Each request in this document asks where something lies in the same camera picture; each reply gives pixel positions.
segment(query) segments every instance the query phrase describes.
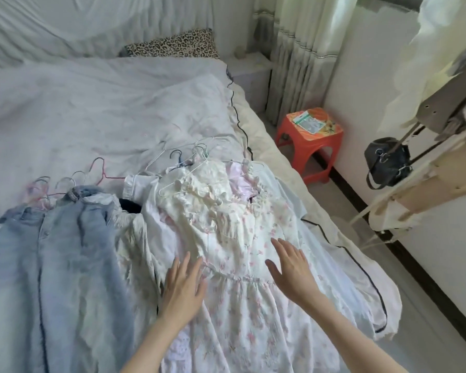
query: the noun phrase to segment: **clothing pile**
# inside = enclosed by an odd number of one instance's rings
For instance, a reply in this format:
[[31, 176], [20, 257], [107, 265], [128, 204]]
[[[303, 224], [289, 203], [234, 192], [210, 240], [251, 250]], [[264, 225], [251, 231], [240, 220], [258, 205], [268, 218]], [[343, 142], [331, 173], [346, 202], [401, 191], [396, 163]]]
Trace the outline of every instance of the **clothing pile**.
[[[0, 371], [118, 372], [186, 252], [204, 258], [208, 292], [162, 372], [338, 371], [326, 334], [274, 285], [272, 237], [302, 249], [321, 291], [373, 336], [365, 299], [264, 164], [205, 158], [130, 175], [123, 198], [76, 186], [53, 209], [21, 205], [0, 218]], [[141, 213], [121, 207], [135, 203]]]

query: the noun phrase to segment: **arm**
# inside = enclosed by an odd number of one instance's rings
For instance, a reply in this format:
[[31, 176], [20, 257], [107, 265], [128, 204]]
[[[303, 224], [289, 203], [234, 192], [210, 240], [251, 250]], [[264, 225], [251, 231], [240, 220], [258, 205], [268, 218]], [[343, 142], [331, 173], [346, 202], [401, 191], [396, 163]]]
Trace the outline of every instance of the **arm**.
[[124, 366], [121, 373], [157, 373], [169, 346], [183, 327], [190, 322], [202, 306], [207, 285], [200, 277], [200, 257], [187, 276], [190, 253], [183, 264], [175, 258], [168, 270], [164, 288], [162, 310], [143, 343]]
[[272, 261], [266, 261], [274, 282], [321, 326], [352, 373], [406, 373], [319, 291], [302, 250], [282, 239], [271, 239], [271, 242], [280, 257], [282, 271]]

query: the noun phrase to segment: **hand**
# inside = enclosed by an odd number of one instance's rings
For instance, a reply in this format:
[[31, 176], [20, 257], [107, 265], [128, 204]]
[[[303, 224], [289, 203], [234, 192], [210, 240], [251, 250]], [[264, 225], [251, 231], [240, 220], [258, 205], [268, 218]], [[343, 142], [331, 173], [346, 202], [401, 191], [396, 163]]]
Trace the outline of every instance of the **hand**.
[[172, 267], [168, 269], [166, 276], [162, 312], [159, 312], [159, 317], [166, 319], [169, 326], [175, 327], [178, 332], [195, 317], [202, 306], [207, 289], [204, 281], [200, 281], [197, 288], [197, 279], [202, 274], [200, 272], [202, 258], [197, 259], [187, 276], [189, 262], [189, 252], [182, 264], [179, 258], [174, 258]]
[[281, 263], [280, 273], [273, 261], [266, 260], [267, 268], [273, 276], [274, 282], [288, 299], [302, 308], [306, 307], [311, 299], [314, 299], [321, 292], [309, 269], [304, 252], [281, 238], [278, 240], [271, 238], [271, 243], [276, 249]]

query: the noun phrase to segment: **denim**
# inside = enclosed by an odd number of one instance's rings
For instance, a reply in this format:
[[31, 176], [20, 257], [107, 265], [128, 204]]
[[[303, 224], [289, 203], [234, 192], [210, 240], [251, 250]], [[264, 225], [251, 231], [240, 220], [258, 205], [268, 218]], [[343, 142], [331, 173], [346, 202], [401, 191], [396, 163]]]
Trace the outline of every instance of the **denim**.
[[50, 211], [25, 205], [0, 223], [0, 372], [118, 372], [133, 316], [114, 250], [113, 205], [80, 186]]

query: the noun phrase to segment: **forearm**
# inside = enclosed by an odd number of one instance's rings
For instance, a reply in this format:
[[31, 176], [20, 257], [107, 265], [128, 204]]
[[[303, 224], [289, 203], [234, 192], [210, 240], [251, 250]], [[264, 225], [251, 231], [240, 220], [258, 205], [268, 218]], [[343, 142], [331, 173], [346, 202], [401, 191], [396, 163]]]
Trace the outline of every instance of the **forearm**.
[[404, 373], [371, 339], [340, 314], [321, 293], [302, 306], [328, 335], [352, 373]]
[[170, 323], [158, 318], [121, 373], [157, 373], [165, 353], [179, 332], [170, 327]]

